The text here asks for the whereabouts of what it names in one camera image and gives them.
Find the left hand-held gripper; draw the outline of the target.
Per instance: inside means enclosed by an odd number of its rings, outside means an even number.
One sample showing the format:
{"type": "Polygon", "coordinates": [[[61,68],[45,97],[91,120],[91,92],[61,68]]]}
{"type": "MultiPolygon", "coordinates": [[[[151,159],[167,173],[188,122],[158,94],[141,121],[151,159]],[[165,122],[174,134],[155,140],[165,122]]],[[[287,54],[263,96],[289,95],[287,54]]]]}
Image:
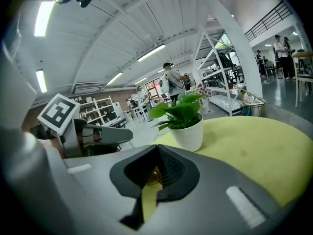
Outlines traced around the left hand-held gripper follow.
{"type": "Polygon", "coordinates": [[[39,113],[37,119],[46,130],[46,139],[58,138],[64,148],[64,159],[83,156],[87,145],[119,145],[131,141],[129,129],[87,125],[79,117],[80,104],[56,94],[39,113]]]}

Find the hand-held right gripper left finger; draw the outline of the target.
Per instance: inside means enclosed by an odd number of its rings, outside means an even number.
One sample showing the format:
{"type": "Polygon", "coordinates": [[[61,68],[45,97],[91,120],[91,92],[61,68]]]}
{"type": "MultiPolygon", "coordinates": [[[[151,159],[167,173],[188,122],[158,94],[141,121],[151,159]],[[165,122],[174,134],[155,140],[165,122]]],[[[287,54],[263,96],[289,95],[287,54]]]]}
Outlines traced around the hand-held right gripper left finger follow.
{"type": "Polygon", "coordinates": [[[85,232],[159,232],[159,218],[143,222],[142,190],[159,157],[156,145],[66,159],[71,198],[85,232]]]}

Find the person's left forearm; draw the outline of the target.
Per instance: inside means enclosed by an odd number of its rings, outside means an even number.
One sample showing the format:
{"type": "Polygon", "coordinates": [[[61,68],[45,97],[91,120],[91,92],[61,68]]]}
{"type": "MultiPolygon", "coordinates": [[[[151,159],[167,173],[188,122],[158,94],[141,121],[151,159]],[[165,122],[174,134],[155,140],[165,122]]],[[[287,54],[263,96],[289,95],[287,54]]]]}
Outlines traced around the person's left forearm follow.
{"type": "Polygon", "coordinates": [[[62,159],[65,158],[64,156],[64,148],[62,146],[62,144],[60,143],[58,138],[54,138],[51,140],[41,140],[38,139],[38,141],[43,145],[43,146],[47,146],[47,147],[53,147],[54,149],[58,150],[59,155],[62,159]]]}

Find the white cabinet with red mark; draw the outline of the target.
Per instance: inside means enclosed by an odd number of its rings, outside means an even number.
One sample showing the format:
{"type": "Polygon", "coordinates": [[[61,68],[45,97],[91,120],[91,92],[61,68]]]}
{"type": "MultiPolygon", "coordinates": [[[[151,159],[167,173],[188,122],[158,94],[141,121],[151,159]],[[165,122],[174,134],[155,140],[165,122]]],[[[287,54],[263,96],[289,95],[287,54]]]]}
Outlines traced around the white cabinet with red mark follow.
{"type": "Polygon", "coordinates": [[[117,118],[124,118],[124,113],[123,110],[120,106],[119,102],[113,102],[112,103],[113,109],[114,109],[114,113],[116,114],[117,118]]]}

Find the white display shelf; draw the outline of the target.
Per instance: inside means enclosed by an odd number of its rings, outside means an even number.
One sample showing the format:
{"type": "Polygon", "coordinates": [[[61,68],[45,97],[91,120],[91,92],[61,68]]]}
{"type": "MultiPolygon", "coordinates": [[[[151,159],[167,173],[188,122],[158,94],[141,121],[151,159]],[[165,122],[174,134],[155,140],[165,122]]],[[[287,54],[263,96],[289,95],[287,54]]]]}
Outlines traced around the white display shelf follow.
{"type": "Polygon", "coordinates": [[[88,124],[106,125],[117,118],[111,97],[102,99],[88,98],[87,102],[81,104],[79,118],[88,124]]]}

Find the green plant in white pot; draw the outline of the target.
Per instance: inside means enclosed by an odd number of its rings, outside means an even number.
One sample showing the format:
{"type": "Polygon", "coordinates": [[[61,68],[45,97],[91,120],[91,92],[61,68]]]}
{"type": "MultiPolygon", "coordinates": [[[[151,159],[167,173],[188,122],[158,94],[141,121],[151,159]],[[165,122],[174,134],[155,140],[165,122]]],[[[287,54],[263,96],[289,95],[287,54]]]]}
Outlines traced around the green plant in white pot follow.
{"type": "Polygon", "coordinates": [[[197,92],[179,94],[178,99],[169,106],[159,103],[149,110],[152,118],[166,116],[156,126],[161,131],[168,128],[180,148],[195,152],[203,142],[203,115],[200,113],[200,100],[206,95],[197,92]]]}

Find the ceiling air conditioner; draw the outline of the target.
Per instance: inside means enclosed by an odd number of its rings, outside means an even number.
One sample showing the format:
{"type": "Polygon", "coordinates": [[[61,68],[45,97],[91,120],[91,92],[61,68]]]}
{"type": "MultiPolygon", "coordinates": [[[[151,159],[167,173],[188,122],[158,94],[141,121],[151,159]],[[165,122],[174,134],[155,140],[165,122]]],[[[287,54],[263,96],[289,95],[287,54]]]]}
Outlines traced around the ceiling air conditioner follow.
{"type": "Polygon", "coordinates": [[[101,86],[99,83],[76,83],[73,89],[73,94],[88,94],[88,93],[94,93],[101,89],[101,86]]]}

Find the long ceiling light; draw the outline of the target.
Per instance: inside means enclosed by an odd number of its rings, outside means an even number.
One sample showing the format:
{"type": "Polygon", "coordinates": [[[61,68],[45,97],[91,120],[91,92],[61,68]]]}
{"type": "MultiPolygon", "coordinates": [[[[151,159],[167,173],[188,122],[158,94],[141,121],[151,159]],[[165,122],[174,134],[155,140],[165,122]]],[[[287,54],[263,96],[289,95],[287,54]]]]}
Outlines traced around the long ceiling light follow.
{"type": "Polygon", "coordinates": [[[110,85],[112,84],[116,79],[118,79],[121,75],[123,74],[123,72],[119,72],[115,77],[113,77],[106,85],[110,85]]]}
{"type": "Polygon", "coordinates": [[[45,83],[45,76],[43,70],[36,71],[37,81],[40,87],[40,90],[43,94],[47,93],[46,83],[45,83]]]}
{"type": "Polygon", "coordinates": [[[138,62],[143,61],[144,59],[148,58],[149,56],[155,54],[156,52],[162,50],[163,48],[165,48],[166,45],[165,44],[161,44],[157,47],[154,47],[153,49],[151,49],[150,51],[146,52],[144,55],[140,56],[139,58],[137,58],[138,62]]]}

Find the white round backpack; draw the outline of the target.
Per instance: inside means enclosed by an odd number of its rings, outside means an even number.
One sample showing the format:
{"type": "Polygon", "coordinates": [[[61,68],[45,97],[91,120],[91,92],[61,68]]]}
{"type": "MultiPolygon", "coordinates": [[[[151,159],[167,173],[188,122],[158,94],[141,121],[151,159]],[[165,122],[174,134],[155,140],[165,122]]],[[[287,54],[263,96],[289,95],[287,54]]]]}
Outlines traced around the white round backpack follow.
{"type": "Polygon", "coordinates": [[[159,81],[160,91],[162,94],[168,93],[170,91],[170,84],[167,78],[161,77],[159,81]]]}

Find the white metal rack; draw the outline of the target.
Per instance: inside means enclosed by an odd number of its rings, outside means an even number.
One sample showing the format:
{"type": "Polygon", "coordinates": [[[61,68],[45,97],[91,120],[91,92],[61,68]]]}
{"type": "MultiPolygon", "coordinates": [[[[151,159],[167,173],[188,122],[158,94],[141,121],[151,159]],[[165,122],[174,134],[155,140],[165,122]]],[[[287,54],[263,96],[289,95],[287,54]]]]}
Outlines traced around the white metal rack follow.
{"type": "Polygon", "coordinates": [[[238,115],[244,106],[238,89],[244,89],[246,83],[235,47],[221,27],[203,28],[200,34],[194,64],[210,95],[209,102],[228,116],[238,115]]]}

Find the red-white checkered chair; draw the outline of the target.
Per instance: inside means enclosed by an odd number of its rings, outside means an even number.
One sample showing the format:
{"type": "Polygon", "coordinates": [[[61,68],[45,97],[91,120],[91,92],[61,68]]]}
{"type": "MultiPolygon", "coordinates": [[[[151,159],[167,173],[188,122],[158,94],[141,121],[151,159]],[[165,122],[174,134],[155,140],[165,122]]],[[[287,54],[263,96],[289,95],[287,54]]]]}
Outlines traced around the red-white checkered chair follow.
{"type": "Polygon", "coordinates": [[[209,99],[211,97],[211,93],[206,87],[198,87],[196,89],[196,94],[201,95],[204,99],[209,99]]]}

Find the white pillar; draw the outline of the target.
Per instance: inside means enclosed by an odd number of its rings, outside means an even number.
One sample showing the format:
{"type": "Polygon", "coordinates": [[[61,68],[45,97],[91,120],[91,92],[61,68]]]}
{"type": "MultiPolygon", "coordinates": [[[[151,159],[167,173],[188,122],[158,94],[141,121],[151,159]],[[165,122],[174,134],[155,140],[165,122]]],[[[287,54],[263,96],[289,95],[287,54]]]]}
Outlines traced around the white pillar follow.
{"type": "Polygon", "coordinates": [[[217,0],[204,0],[209,13],[217,19],[224,28],[234,46],[245,76],[246,88],[258,97],[263,97],[262,83],[254,52],[239,24],[217,0]]]}

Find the rectangular ceiling light panel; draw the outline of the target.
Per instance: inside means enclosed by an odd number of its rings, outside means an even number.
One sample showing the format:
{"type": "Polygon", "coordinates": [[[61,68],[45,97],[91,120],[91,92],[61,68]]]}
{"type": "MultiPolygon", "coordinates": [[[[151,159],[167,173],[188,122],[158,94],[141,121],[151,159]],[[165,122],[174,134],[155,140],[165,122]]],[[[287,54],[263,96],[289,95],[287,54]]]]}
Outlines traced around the rectangular ceiling light panel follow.
{"type": "Polygon", "coordinates": [[[55,1],[41,2],[41,5],[37,13],[36,22],[35,22],[35,28],[34,28],[35,37],[45,36],[49,18],[50,18],[54,5],[55,5],[55,1]]]}

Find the wooden table with white legs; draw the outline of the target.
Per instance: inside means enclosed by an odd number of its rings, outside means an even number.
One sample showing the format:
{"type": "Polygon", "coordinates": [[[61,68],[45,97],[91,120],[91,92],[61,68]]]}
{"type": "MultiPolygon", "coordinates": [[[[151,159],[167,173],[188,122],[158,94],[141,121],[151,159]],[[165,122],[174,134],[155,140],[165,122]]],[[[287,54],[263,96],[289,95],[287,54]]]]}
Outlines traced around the wooden table with white legs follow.
{"type": "MultiPolygon", "coordinates": [[[[313,52],[298,52],[292,56],[293,64],[295,65],[295,58],[298,59],[304,59],[304,58],[310,58],[311,62],[313,64],[313,52]]],[[[295,96],[295,107],[297,108],[298,102],[302,102],[302,91],[301,91],[301,85],[305,82],[313,83],[313,74],[300,74],[298,75],[298,72],[296,70],[296,67],[294,67],[295,72],[295,84],[296,84],[296,96],[295,96]]]]}

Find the black balcony railing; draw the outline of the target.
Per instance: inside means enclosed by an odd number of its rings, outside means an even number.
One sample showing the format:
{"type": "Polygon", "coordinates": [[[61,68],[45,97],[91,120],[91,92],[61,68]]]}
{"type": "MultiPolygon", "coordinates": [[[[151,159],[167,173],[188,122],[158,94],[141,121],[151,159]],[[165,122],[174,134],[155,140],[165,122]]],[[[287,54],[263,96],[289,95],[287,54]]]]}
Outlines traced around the black balcony railing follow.
{"type": "Polygon", "coordinates": [[[273,9],[271,9],[265,16],[263,16],[250,30],[245,33],[249,42],[256,39],[265,31],[271,29],[279,22],[291,16],[293,12],[289,6],[282,0],[273,9]]]}

